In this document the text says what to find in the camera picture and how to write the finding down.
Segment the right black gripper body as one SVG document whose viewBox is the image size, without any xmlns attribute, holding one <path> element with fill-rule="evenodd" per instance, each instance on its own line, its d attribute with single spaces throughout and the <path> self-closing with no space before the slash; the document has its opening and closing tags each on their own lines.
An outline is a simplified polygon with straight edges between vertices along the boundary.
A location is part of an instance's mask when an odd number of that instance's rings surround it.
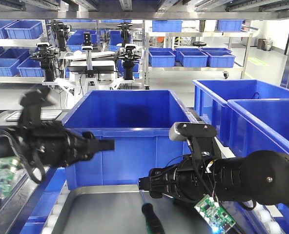
<svg viewBox="0 0 289 234">
<path fill-rule="evenodd" d="M 213 174 L 215 161 L 202 153 L 199 162 L 185 155 L 180 163 L 167 166 L 166 194 L 188 203 L 197 203 L 205 195 L 215 196 L 218 188 Z"/>
</svg>

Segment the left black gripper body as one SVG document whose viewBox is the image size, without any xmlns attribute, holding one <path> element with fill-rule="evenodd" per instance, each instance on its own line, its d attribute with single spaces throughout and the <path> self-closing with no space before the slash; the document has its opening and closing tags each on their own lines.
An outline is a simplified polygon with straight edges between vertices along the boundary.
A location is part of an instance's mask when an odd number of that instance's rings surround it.
<svg viewBox="0 0 289 234">
<path fill-rule="evenodd" d="M 86 160 L 86 138 L 59 121 L 19 121 L 17 154 L 25 168 L 68 167 Z"/>
</svg>

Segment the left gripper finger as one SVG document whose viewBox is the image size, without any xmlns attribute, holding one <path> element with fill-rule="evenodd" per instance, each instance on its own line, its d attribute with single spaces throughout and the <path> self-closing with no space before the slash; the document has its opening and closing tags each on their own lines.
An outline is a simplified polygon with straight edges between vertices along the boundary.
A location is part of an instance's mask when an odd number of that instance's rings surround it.
<svg viewBox="0 0 289 234">
<path fill-rule="evenodd" d="M 84 132 L 82 136 L 85 138 L 83 161 L 91 160 L 98 152 L 115 150 L 115 141 L 112 139 L 98 139 L 92 132 Z"/>
</svg>

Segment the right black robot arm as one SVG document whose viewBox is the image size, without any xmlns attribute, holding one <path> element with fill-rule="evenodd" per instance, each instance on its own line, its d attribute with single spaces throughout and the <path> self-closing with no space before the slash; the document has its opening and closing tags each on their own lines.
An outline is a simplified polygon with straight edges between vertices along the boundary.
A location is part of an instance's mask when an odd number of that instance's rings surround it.
<svg viewBox="0 0 289 234">
<path fill-rule="evenodd" d="M 216 133 L 210 125 L 177 123 L 169 137 L 186 140 L 190 154 L 180 163 L 151 169 L 139 179 L 139 188 L 152 198 L 169 195 L 189 203 L 211 195 L 220 201 L 289 207 L 289 154 L 260 150 L 222 158 Z"/>
</svg>

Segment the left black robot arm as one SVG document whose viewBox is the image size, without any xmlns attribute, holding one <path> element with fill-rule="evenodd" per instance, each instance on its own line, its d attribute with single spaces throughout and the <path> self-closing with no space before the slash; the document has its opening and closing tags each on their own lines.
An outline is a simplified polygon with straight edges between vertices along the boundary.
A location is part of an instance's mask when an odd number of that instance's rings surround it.
<svg viewBox="0 0 289 234">
<path fill-rule="evenodd" d="M 0 158 L 17 156 L 24 167 L 68 167 L 114 149 L 114 140 L 98 139 L 92 132 L 76 134 L 59 121 L 29 127 L 0 126 Z"/>
</svg>

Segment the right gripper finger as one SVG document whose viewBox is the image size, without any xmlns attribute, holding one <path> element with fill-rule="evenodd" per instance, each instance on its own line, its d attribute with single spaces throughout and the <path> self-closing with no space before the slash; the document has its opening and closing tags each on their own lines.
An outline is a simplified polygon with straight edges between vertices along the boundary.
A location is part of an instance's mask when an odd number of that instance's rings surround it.
<svg viewBox="0 0 289 234">
<path fill-rule="evenodd" d="M 152 198 L 162 198 L 163 194 L 174 192 L 174 176 L 167 168 L 154 168 L 149 176 L 139 178 L 139 190 L 149 191 Z"/>
</svg>

